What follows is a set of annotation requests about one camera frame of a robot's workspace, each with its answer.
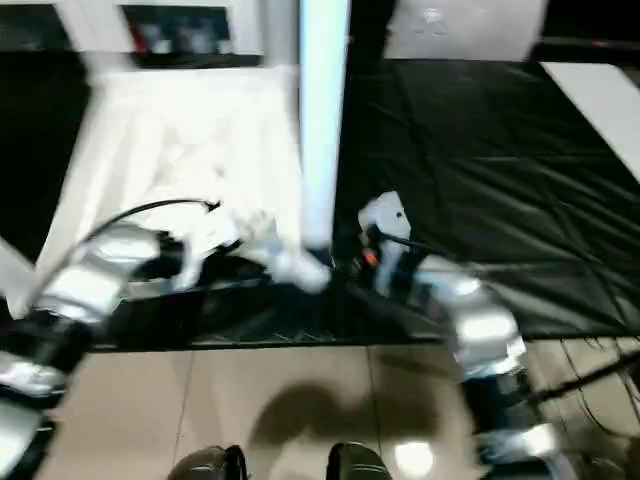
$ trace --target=black cable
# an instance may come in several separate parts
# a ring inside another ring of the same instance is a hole
[[[564,340],[560,340],[560,345],[561,345],[562,351],[564,352],[564,355],[565,355],[565,357],[567,359],[567,363],[571,367],[571,370],[573,371],[573,374],[576,377],[576,380],[579,382],[579,384],[577,386],[577,390],[580,392],[580,396],[578,397],[578,399],[579,399],[578,404],[580,405],[580,409],[582,410],[582,413],[586,417],[588,417],[594,423],[594,425],[596,425],[600,430],[602,430],[602,432],[606,433],[607,435],[610,435],[612,437],[624,438],[624,439],[635,438],[633,435],[629,435],[629,434],[621,433],[621,432],[616,432],[615,430],[612,430],[611,428],[603,425],[596,418],[596,416],[593,414],[593,412],[589,408],[589,405],[587,404],[587,399],[585,397],[585,393],[584,393],[584,390],[583,390],[584,385],[581,384],[582,377],[578,373],[578,369],[576,368],[575,364],[573,363],[573,359],[571,358],[571,355],[569,354],[569,350],[567,349],[567,346],[565,345]]]
[[[174,198],[169,200],[158,200],[156,202],[145,203],[144,205],[138,205],[137,207],[130,208],[115,217],[107,220],[98,228],[93,230],[86,238],[86,240],[91,240],[92,238],[97,237],[102,232],[104,232],[107,228],[112,226],[114,223],[119,222],[120,220],[135,215],[136,213],[146,212],[147,210],[153,210],[154,208],[164,207],[167,205],[176,205],[180,203],[195,203],[200,204],[212,212],[216,208],[220,207],[220,202],[212,203],[207,200],[197,199],[197,198]]]

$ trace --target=black fabric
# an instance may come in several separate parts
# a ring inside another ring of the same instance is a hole
[[[86,72],[75,53],[2,53],[0,91],[0,236],[35,262],[89,100]]]
[[[541,66],[352,72],[336,224],[387,190],[412,238],[476,268],[526,337],[640,332],[640,185]]]

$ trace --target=beige floor tile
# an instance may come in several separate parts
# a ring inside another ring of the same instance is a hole
[[[39,480],[159,480],[172,464],[192,353],[92,355],[57,412]]]
[[[568,340],[564,345],[566,350],[557,341],[535,342],[529,346],[534,359],[534,377],[544,377],[539,382],[541,387],[555,386],[575,378],[567,354],[580,375],[610,363],[618,356],[611,339],[599,342]],[[621,377],[611,375],[584,387],[582,392],[576,391],[560,400],[548,402],[545,407],[545,413],[556,423],[568,448],[606,459],[606,462],[601,462],[603,465],[615,463],[617,466],[612,467],[612,471],[600,472],[600,476],[618,478],[614,474],[619,473],[618,466],[625,468],[629,456],[628,437],[640,433],[640,425]],[[606,433],[596,421],[614,434]]]
[[[179,454],[219,444],[244,449],[253,478],[324,478],[341,440],[376,448],[363,347],[198,352]]]
[[[394,479],[480,478],[471,421],[446,348],[378,346],[369,351],[380,447]],[[412,450],[424,450],[425,443],[433,454],[428,473],[427,452],[412,458]]]

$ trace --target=cable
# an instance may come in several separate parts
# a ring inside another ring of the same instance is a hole
[[[158,200],[157,202],[145,203],[144,205],[138,205],[137,207],[130,208],[115,217],[107,220],[98,228],[93,230],[85,239],[91,240],[92,238],[97,237],[102,232],[104,232],[107,228],[109,228],[114,223],[119,222],[120,220],[130,217],[131,215],[135,215],[136,213],[146,212],[147,210],[153,210],[154,208],[165,207],[167,205],[175,205],[179,203],[197,203],[204,207],[206,207],[210,212],[220,207],[220,202],[211,203],[207,200],[197,199],[197,198],[175,198],[169,200]]]
[[[565,355],[565,357],[567,359],[567,363],[571,367],[571,370],[573,371],[573,374],[576,377],[576,380],[578,380],[578,381],[582,380],[582,377],[578,373],[578,369],[576,368],[575,364],[573,363],[573,359],[571,358],[571,355],[569,354],[569,350],[567,349],[567,346],[565,345],[564,340],[560,340],[560,345],[561,345],[562,351],[564,352],[564,355]],[[579,399],[578,404],[580,405],[580,409],[582,410],[582,413],[586,417],[588,417],[600,430],[602,430],[602,432],[604,432],[607,435],[610,435],[612,437],[618,437],[618,438],[624,438],[624,439],[635,438],[633,435],[629,435],[629,434],[621,433],[621,432],[616,432],[615,430],[612,430],[611,428],[603,425],[596,418],[596,416],[593,414],[593,412],[589,408],[589,405],[587,404],[587,400],[586,400],[585,393],[584,393],[584,390],[583,390],[583,385],[578,385],[577,389],[580,392],[580,396],[578,397],[578,399]]]
[[[417,248],[419,250],[425,250],[427,252],[433,252],[434,249],[427,245],[426,243],[416,242],[415,240],[408,240],[406,238],[397,237],[395,235],[391,235],[390,233],[384,233],[381,230],[376,232],[379,235],[379,238],[384,240],[391,240],[392,242],[399,243],[400,245],[404,245],[406,247]]]

